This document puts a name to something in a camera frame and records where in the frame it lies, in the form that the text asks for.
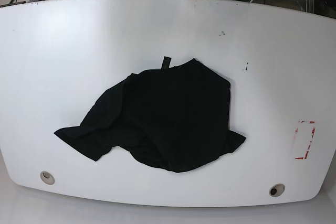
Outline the right table grommet hole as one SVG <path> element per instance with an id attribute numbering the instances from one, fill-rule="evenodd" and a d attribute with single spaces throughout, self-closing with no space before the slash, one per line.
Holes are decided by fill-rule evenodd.
<path id="1" fill-rule="evenodd" d="M 276 184 L 270 188 L 269 194 L 272 197 L 279 197 L 283 194 L 284 191 L 285 191 L 284 184 Z"/>

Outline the black tape strip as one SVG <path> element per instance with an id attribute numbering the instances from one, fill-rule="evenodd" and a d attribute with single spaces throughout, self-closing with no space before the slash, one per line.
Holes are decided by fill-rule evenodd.
<path id="1" fill-rule="evenodd" d="M 161 69 L 168 69 L 170 67 L 170 63 L 171 63 L 171 58 L 165 56 L 163 58 Z"/>

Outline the red tape rectangle marking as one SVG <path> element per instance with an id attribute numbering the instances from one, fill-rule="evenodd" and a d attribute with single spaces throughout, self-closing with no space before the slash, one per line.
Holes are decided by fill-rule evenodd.
<path id="1" fill-rule="evenodd" d="M 315 121 L 298 122 L 292 146 L 292 156 L 295 160 L 305 160 L 308 158 L 315 130 Z"/>

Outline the table grommet hole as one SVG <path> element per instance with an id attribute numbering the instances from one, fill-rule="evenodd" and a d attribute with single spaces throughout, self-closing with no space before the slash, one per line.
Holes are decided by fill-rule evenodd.
<path id="1" fill-rule="evenodd" d="M 53 185 L 55 183 L 55 179 L 53 175 L 49 172 L 46 172 L 46 171 L 41 172 L 40 178 L 47 185 Z"/>
<path id="2" fill-rule="evenodd" d="M 270 188 L 269 194 L 272 197 L 279 197 L 283 194 L 284 191 L 285 191 L 284 184 L 276 184 Z"/>

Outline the left table grommet hole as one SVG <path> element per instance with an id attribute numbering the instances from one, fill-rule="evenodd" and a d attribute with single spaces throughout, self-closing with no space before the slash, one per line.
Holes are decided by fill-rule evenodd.
<path id="1" fill-rule="evenodd" d="M 47 185 L 53 185 L 55 183 L 55 179 L 53 175 L 49 172 L 46 172 L 46 171 L 41 172 L 40 178 Z"/>

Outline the black t-shirt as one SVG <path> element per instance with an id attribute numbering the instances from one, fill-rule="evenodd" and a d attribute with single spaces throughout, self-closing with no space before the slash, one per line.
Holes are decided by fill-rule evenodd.
<path id="1" fill-rule="evenodd" d="M 120 147 L 150 167 L 189 172 L 245 142 L 229 128 L 230 99 L 230 82 L 192 59 L 131 74 L 106 90 L 80 125 L 55 134 L 93 161 Z"/>

